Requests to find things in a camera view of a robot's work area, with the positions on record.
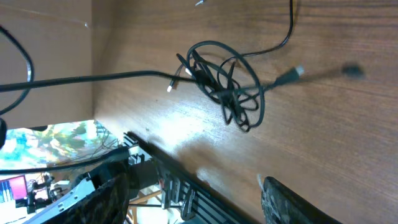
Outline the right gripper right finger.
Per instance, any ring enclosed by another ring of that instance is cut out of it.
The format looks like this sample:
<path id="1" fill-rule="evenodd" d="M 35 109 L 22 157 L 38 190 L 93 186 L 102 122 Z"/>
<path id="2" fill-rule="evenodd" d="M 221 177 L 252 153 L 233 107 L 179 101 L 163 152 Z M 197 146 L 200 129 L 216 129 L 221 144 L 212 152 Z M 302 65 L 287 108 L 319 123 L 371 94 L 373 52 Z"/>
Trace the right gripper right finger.
<path id="1" fill-rule="evenodd" d="M 257 175 L 267 224 L 341 224 L 271 176 Z"/>

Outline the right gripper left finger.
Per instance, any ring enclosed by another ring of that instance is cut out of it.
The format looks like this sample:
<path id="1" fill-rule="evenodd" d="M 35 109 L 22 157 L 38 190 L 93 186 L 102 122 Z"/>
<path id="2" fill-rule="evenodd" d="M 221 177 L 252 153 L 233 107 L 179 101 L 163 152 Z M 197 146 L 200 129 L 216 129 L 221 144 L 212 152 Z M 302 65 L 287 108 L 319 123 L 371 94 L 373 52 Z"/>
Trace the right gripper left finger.
<path id="1" fill-rule="evenodd" d="M 128 194 L 129 179 L 126 174 L 119 174 L 65 212 L 47 220 L 46 223 L 122 224 L 126 219 Z"/>

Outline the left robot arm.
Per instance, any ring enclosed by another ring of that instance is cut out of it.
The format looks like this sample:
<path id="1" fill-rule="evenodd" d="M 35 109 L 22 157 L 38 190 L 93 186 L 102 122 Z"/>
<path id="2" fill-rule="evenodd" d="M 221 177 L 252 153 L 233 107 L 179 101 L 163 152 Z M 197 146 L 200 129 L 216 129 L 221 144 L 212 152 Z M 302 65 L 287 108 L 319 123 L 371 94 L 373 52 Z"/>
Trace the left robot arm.
<path id="1" fill-rule="evenodd" d="M 99 164 L 93 170 L 79 175 L 72 189 L 26 223 L 123 223 L 129 201 L 141 189 L 159 181 L 156 164 L 141 160 L 130 164 L 128 146 L 121 146 L 88 161 L 55 167 L 2 170 L 1 175 L 29 174 L 76 169 Z"/>

